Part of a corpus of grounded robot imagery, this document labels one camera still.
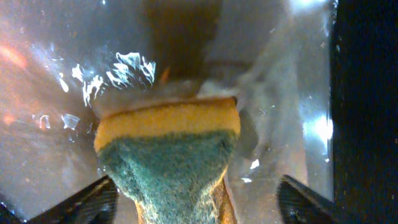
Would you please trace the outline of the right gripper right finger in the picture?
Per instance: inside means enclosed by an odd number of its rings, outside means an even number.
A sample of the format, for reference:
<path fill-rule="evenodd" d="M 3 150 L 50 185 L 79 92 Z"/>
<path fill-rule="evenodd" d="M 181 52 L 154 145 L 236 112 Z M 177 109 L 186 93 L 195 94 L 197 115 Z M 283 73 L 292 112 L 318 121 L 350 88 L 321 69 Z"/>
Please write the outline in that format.
<path fill-rule="evenodd" d="M 347 224 L 349 215 L 333 202 L 297 179 L 283 175 L 277 189 L 277 203 L 286 224 Z"/>

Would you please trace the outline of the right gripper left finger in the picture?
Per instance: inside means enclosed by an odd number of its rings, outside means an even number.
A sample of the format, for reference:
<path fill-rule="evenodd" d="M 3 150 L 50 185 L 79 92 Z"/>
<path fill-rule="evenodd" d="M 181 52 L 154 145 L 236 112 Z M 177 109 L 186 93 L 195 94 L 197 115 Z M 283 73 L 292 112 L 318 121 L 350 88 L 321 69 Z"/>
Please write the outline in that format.
<path fill-rule="evenodd" d="M 106 175 L 28 220 L 18 217 L 2 203 L 1 224 L 113 224 L 117 209 L 118 190 Z"/>

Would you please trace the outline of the green yellow sponge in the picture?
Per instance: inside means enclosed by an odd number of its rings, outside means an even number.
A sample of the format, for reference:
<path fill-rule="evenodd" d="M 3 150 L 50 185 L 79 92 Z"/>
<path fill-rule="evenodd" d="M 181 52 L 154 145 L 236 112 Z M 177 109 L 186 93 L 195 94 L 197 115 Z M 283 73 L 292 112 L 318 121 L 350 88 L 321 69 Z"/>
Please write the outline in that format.
<path fill-rule="evenodd" d="M 101 118 L 94 147 L 139 223 L 236 223 L 226 172 L 240 128 L 232 97 L 167 103 Z"/>

